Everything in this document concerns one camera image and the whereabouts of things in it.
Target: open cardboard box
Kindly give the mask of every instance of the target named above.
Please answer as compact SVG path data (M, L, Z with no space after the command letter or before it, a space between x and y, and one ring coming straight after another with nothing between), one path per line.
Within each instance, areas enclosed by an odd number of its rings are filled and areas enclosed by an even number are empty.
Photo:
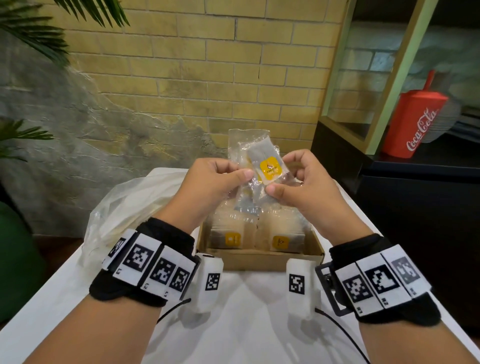
M250 230L251 238L244 242L243 249L212 249L208 248L211 226L204 222L200 226L198 234L197 251L206 253L223 259L223 270L254 270L254 271L274 271L285 272L287 261L290 258L307 259L321 264L325 257L320 241L314 230L305 234L305 249L303 254L282 253L268 250L268 242L255 244L253 230L255 226L251 224L246 229ZM260 249L253 249L254 245L259 245Z

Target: wrist-mounted device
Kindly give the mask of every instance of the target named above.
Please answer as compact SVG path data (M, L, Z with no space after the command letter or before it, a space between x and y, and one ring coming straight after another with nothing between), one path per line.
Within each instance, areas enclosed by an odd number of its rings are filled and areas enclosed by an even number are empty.
M355 312L360 322L370 324L406 320L428 327L440 322L428 294L431 285L400 245L372 234L334 246L330 254L332 261L315 272L337 316Z
M102 262L90 295L100 301L129 297L153 307L183 299L200 263L192 256L194 241L156 218L127 229Z

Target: black cable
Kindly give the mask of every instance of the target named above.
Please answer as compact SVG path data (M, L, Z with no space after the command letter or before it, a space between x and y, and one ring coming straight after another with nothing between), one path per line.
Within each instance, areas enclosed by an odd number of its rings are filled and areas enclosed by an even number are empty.
M168 315L170 312L172 312L172 311L175 310L176 308L182 306L183 304L186 304L186 303L190 302L191 300L192 300L191 298L188 298L188 299L186 299L186 300L184 300L184 301L176 304L175 306L173 306L172 308L170 308L167 312L165 312L162 316L160 316L160 318L157 320L156 323L158 324L158 323L159 323L160 321L162 321L162 320L165 318L165 316Z
M331 317L328 313L326 313L325 311L322 311L321 309L319 308L315 308L315 312L318 313L318 314L321 314L327 318L329 318L335 325L337 325L340 330L343 331L343 333L350 339L350 341L353 343L353 345L355 345L355 347L357 348L357 350L359 351L359 353L363 356L363 358L365 359L365 361L370 364L368 358L366 357L366 355L363 353L363 351L360 349L360 347L357 345L357 343L355 342L355 340L348 334L348 332L345 331L345 329L338 323L336 322L333 317Z

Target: white tablecloth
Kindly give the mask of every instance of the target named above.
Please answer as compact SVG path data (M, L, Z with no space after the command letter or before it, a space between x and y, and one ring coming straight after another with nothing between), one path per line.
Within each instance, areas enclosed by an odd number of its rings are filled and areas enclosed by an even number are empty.
M343 194L357 214L377 231L348 195ZM330 242L321 236L320 241L328 252ZM90 281L77 265L79 257L80 249L0 331L0 363L22 363L86 296ZM327 253L325 262L328 261L330 255ZM193 315L182 307L172 312L155 328L142 363L364 362L348 338L326 317L317 315L311 321L289 317L286 292L284 273L226 272L214 310L208 314ZM172 305L169 303L164 312ZM336 317L323 292L317 307L335 317L365 350L353 314ZM477 346L441 304L439 307L442 320L480 360Z

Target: red straw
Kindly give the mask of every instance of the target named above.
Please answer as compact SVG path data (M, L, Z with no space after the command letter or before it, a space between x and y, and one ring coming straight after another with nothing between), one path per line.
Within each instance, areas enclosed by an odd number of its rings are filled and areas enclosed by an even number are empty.
M423 86L424 91L428 91L428 89L430 88L430 85L432 84L434 76L435 76L435 70L430 70L430 72L428 72L427 80L425 81L425 86Z

